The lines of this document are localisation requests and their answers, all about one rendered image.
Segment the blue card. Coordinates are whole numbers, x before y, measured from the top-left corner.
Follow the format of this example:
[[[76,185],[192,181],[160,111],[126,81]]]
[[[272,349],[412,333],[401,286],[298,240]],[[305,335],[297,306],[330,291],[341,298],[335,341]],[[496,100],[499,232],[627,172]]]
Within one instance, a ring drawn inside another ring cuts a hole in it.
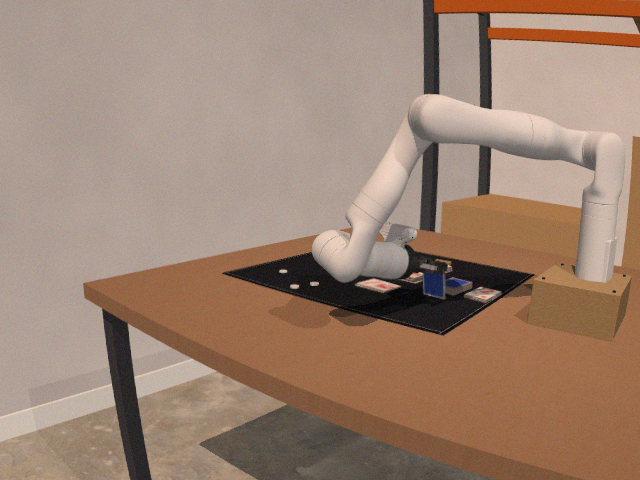
[[[451,290],[457,290],[473,283],[470,281],[453,278],[453,277],[446,279],[445,282],[446,282],[446,288]]]

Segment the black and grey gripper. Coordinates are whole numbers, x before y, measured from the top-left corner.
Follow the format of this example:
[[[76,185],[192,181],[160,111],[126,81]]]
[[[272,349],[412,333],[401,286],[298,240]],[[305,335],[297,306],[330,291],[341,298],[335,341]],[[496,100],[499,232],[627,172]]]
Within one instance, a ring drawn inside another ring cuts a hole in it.
[[[401,279],[401,280],[406,279],[410,277],[413,273],[444,274],[444,272],[447,271],[448,264],[446,262],[433,261],[432,258],[423,257],[421,255],[415,254],[415,251],[412,249],[412,247],[410,247],[407,244],[404,247],[407,250],[408,257],[409,257],[408,268],[406,272],[400,278],[397,278],[397,279]],[[427,264],[424,260],[421,260],[421,259],[427,260]]]

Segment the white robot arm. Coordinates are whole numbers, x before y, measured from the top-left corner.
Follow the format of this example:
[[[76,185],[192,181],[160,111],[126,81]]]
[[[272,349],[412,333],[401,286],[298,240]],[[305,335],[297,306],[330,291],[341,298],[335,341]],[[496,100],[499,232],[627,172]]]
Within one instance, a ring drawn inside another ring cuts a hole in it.
[[[596,166],[593,182],[583,189],[575,276],[603,283],[612,279],[625,169],[625,148],[617,134],[567,129],[524,112],[425,94],[412,101],[387,152],[346,211],[352,234],[328,230],[313,241],[315,261],[336,280],[350,282],[361,273],[397,279],[406,272],[409,257],[404,246],[416,239],[417,231],[386,221],[417,161],[433,142],[482,145],[519,157],[563,160],[592,171]],[[378,233],[384,242],[376,241]]]

